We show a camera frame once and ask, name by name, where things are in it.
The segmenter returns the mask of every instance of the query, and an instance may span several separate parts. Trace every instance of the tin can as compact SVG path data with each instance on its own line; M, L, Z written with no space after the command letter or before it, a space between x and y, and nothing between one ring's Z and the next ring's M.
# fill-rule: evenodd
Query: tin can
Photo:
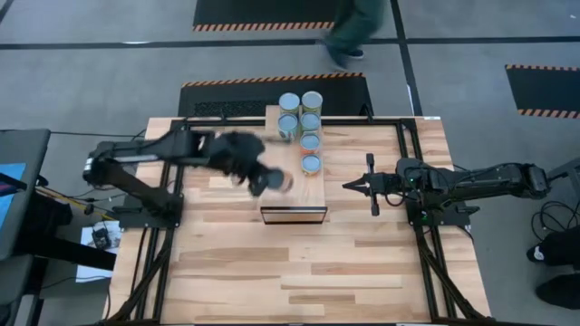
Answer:
M280 114L294 114L298 116L300 110L300 98L294 93L284 93L278 100Z
M307 112L300 117L300 126L303 133L316 133L320 129L320 116Z
M318 154L320 148L320 139L315 134L305 133L300 138L300 151L303 155Z
M302 171L308 177L315 176L321 167L320 158L317 155L306 155L302 158Z
M302 113L312 112L320 115L323 109L323 96L318 91L308 91L302 95Z
M283 114L278 118L278 131L283 139L296 139L298 134L298 118L293 114Z

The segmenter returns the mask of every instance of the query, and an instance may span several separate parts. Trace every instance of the stacked cans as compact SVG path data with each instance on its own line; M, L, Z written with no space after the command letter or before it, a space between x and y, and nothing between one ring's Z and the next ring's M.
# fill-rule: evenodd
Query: stacked cans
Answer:
M280 118L278 130L284 139L300 139L302 170L307 176L317 174L322 168L319 154L321 128L320 114L323 97L316 91L308 91L302 96L285 93L280 97Z

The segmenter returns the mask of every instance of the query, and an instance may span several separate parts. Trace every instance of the person's leg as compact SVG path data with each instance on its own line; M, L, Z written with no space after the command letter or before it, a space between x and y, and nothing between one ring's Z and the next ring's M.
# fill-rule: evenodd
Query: person's leg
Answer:
M338 8L336 8L336 16L334 17L334 26L329 34L334 34L339 30L340 27L351 17L353 10L353 0L338 0Z
M342 53L349 53L366 42L382 24L384 0L353 0L348 19L334 28L325 42Z

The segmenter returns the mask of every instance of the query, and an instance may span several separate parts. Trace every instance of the black floor mat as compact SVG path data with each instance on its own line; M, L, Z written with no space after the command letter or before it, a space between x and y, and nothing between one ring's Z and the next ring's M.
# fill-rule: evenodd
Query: black floor mat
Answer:
M509 64L506 72L519 114L580 118L580 68Z
M336 0L198 0L195 31L329 28Z
M325 116L372 113L366 78L360 72L264 77L229 81L186 82L179 97L180 117L264 117L266 105L277 105L285 92L323 95Z

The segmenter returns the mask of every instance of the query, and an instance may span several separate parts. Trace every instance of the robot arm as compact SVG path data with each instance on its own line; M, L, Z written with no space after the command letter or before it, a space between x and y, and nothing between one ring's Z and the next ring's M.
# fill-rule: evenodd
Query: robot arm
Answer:
M377 195L397 194L417 201L425 210L443 210L451 203L511 195L541 199L549 192L546 172L535 165L499 164L491 168L451 171L434 168L415 158L402 158L396 173L375 173L374 157L367 154L369 172L343 187L371 197L372 214L379 214Z
M247 179L250 193L258 197L267 187L281 189L291 184L284 182L291 176L257 160L264 150L262 140L252 133L172 130L154 140L100 143L89 155L82 177L94 186L113 185L143 199L140 192L144 184L124 175L122 166L166 161L177 166L215 169L236 177L240 184ZM159 192L151 195L163 197Z

